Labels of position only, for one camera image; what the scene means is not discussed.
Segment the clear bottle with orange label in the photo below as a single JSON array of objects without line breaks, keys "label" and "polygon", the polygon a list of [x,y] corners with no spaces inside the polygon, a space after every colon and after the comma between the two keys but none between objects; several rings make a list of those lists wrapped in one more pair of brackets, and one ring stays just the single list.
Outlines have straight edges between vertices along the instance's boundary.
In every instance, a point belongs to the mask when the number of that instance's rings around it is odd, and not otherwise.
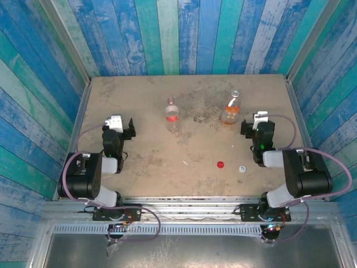
[{"label": "clear bottle with orange label", "polygon": [[235,90],[231,92],[228,102],[221,113],[221,121],[226,125],[234,125],[238,120],[242,98],[240,93]]}]

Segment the clear bottle with red label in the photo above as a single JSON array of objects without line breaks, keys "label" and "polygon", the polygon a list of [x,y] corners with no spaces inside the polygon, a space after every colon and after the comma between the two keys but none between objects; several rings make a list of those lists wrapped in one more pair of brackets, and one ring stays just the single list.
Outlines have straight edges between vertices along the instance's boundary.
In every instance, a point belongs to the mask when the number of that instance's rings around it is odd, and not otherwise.
[{"label": "clear bottle with red label", "polygon": [[179,115],[180,110],[177,105],[175,105],[174,97],[169,97],[167,99],[167,107],[165,108],[167,129],[171,133],[176,133],[180,128]]}]

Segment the small circuit board with LEDs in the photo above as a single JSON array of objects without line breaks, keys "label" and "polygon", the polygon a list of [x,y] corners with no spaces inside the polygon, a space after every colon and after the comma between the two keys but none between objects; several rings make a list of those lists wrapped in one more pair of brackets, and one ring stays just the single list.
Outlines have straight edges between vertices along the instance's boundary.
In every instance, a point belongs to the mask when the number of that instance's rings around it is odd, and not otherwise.
[{"label": "small circuit board with LEDs", "polygon": [[278,232],[283,227],[285,227],[284,223],[270,223],[268,225],[262,225],[263,232]]},{"label": "small circuit board with LEDs", "polygon": [[108,232],[126,232],[131,225],[129,222],[115,223],[108,226]]}]

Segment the shiny steel panel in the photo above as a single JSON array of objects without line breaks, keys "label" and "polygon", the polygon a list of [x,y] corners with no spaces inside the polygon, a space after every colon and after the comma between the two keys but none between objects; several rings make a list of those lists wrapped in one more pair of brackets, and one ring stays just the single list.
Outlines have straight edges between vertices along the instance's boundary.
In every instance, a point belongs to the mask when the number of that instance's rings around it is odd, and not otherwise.
[{"label": "shiny steel panel", "polygon": [[159,236],[108,245],[102,235],[56,234],[44,268],[341,268],[330,232],[312,228],[269,245],[239,236]]}]

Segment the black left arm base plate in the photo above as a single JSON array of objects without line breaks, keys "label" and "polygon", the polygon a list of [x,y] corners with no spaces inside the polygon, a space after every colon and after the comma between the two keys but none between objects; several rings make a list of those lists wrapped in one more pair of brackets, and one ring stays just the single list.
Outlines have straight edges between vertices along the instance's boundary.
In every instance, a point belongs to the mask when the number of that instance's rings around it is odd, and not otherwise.
[{"label": "black left arm base plate", "polygon": [[93,221],[122,221],[134,222],[141,220],[141,209],[129,205],[126,209],[103,209],[95,208],[92,212]]}]

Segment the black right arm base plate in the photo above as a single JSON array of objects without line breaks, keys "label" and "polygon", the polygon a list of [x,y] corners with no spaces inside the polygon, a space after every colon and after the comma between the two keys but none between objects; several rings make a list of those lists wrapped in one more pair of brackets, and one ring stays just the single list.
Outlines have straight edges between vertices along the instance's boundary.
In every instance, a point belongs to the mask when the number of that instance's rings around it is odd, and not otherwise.
[{"label": "black right arm base plate", "polygon": [[263,208],[259,204],[241,204],[239,206],[243,222],[290,222],[291,214],[288,208]]}]

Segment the aluminium mounting rail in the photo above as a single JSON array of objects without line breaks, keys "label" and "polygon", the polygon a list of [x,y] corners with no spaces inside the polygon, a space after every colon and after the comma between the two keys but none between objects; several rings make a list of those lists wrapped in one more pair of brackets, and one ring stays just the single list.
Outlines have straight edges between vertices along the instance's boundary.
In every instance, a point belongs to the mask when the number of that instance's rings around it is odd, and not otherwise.
[{"label": "aluminium mounting rail", "polygon": [[[127,197],[124,204],[142,205],[153,211],[163,223],[238,223],[233,210],[240,204],[256,204],[257,197]],[[342,220],[335,202],[307,201],[310,207],[308,223],[329,223]],[[90,222],[83,202],[58,200],[45,203],[42,218],[58,222]]]}]

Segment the aluminium corner post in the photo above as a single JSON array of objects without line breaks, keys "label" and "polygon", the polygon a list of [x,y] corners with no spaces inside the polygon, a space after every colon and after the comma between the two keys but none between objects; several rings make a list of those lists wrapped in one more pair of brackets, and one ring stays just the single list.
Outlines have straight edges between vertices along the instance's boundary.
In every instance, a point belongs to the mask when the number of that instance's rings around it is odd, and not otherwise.
[{"label": "aluminium corner post", "polygon": [[328,20],[336,10],[341,0],[327,0],[324,8],[321,10],[316,22],[312,26],[310,32],[308,33],[304,43],[302,44],[297,56],[295,57],[291,67],[286,74],[286,81],[288,83],[293,82],[298,71],[300,70],[303,62],[307,58],[308,54],[312,50],[314,44],[316,43],[318,37],[321,35],[322,30],[328,23]]},{"label": "aluminium corner post", "polygon": [[52,22],[61,41],[67,48],[67,51],[68,51],[74,65],[76,66],[82,80],[85,82],[85,84],[89,84],[90,77],[87,74],[84,63],[75,47],[75,44],[69,34],[69,31],[65,27],[65,24],[64,24],[62,18],[60,17],[60,14],[58,13],[53,1],[52,0],[39,0],[39,2],[41,3],[47,16],[49,17],[50,21]]}]

